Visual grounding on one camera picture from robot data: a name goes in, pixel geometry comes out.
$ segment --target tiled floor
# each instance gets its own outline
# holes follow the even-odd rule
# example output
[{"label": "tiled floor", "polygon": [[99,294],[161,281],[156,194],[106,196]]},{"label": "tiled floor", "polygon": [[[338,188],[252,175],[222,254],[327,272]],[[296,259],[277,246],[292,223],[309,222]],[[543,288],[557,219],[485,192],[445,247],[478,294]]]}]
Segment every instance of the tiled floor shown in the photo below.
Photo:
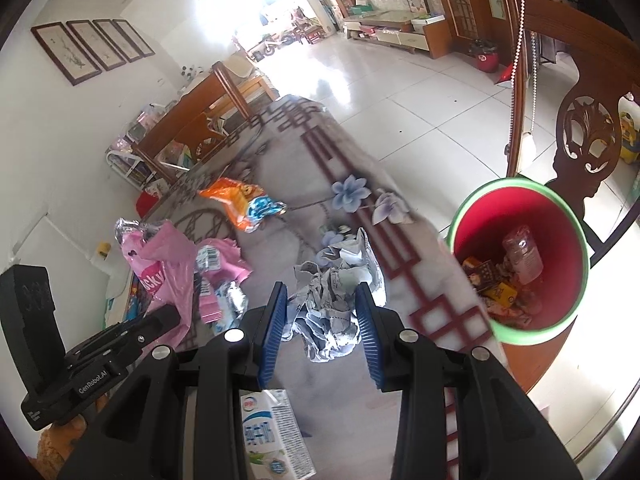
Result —
[{"label": "tiled floor", "polygon": [[[460,203],[506,173],[511,90],[469,58],[433,60],[394,48],[347,41],[295,44],[260,62],[281,94],[320,101],[357,143],[385,166],[405,198],[446,232]],[[534,140],[537,158],[523,173],[539,182],[556,176],[556,112],[577,70],[566,55],[540,69]],[[526,128],[532,115],[531,92]],[[585,220],[606,238],[623,208],[638,168],[620,162],[586,200]],[[640,377],[636,278],[640,229],[634,226],[592,270],[580,316],[558,359],[530,393],[550,406],[550,422],[578,453],[618,408]]]}]

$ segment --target red trash can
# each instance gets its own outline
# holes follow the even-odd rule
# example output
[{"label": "red trash can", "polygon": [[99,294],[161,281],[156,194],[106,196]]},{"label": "red trash can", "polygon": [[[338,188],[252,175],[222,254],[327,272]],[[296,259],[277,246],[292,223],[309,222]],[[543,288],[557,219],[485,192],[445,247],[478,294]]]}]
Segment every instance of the red trash can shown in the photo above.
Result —
[{"label": "red trash can", "polygon": [[497,52],[487,52],[485,54],[476,54],[476,68],[483,72],[495,72],[498,70],[500,60]]},{"label": "red trash can", "polygon": [[530,288],[543,304],[526,329],[491,320],[498,341],[537,345],[549,341],[574,321],[589,276],[587,241],[569,206],[551,189],[526,178],[502,178],[480,187],[460,206],[451,221],[447,243],[462,263],[474,256],[499,262],[502,239],[526,224],[540,251],[544,269]]}]

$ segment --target crumpled newspaper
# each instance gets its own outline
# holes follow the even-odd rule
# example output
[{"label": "crumpled newspaper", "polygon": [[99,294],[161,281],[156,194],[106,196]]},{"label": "crumpled newspaper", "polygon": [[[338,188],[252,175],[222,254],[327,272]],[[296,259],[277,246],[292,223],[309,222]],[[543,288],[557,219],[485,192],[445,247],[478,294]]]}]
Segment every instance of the crumpled newspaper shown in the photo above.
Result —
[{"label": "crumpled newspaper", "polygon": [[330,267],[304,262],[294,266],[298,286],[287,307],[282,339],[299,333],[306,356],[315,363],[350,354],[360,342],[360,325],[354,311],[354,291],[369,284],[377,306],[386,303],[385,281],[364,229],[355,240],[331,244],[321,251]]}]

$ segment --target door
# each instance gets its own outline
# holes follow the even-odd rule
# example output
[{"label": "door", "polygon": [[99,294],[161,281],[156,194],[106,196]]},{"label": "door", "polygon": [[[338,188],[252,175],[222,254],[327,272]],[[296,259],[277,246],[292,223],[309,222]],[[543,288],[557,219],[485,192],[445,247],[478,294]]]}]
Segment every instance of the door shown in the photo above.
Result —
[{"label": "door", "polygon": [[467,52],[476,39],[491,40],[498,44],[500,62],[511,62],[511,36],[503,0],[442,0],[442,4],[456,50]]}]

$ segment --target wooden chair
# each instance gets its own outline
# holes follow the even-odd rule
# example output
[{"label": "wooden chair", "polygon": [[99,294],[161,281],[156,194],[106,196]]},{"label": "wooden chair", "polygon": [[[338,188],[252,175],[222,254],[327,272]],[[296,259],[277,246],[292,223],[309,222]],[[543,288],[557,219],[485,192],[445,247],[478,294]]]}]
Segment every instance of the wooden chair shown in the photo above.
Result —
[{"label": "wooden chair", "polygon": [[302,38],[305,38],[307,43],[313,44],[316,41],[324,39],[324,28],[320,25],[314,25],[307,28],[296,27],[294,30],[296,39],[302,43]]},{"label": "wooden chair", "polygon": [[[251,117],[249,105],[231,80],[224,64],[219,61],[213,65],[212,73],[187,95],[184,95],[140,142],[132,143],[133,152],[169,184],[174,184],[177,180],[175,175],[167,171],[167,168],[156,160],[156,156],[194,120],[196,123],[193,123],[193,126],[197,128],[197,119],[208,111],[214,102],[225,95],[230,98],[245,120]],[[184,132],[184,138],[191,139],[190,135],[192,134],[188,131]]]},{"label": "wooden chair", "polygon": [[[515,44],[520,23],[520,0],[506,1]],[[600,183],[613,172],[620,157],[622,129],[618,102],[640,84],[640,48],[608,25],[555,0],[525,0],[524,28],[567,44],[580,71],[578,82],[569,90],[558,109],[557,148],[553,164],[558,177],[546,185],[568,203],[580,220],[594,251],[591,257],[593,267],[640,215],[638,200],[604,242],[584,222],[584,199],[595,195]],[[521,62],[514,83],[514,115],[507,176],[514,176],[518,167],[526,71],[526,64]],[[582,129],[583,135],[577,133],[576,125]]]},{"label": "wooden chair", "polygon": [[[252,93],[257,92],[260,89],[268,95],[271,101],[275,101],[277,99],[273,89],[267,84],[267,82],[261,75],[252,77],[251,79],[247,79],[246,81],[242,81],[238,85],[238,91],[242,94],[243,97],[250,96]],[[212,105],[210,107],[210,110],[206,112],[207,117],[209,119],[220,118],[234,106],[235,103],[228,96],[224,96],[222,99],[220,99],[220,102],[217,102],[215,103],[215,105]]]}]

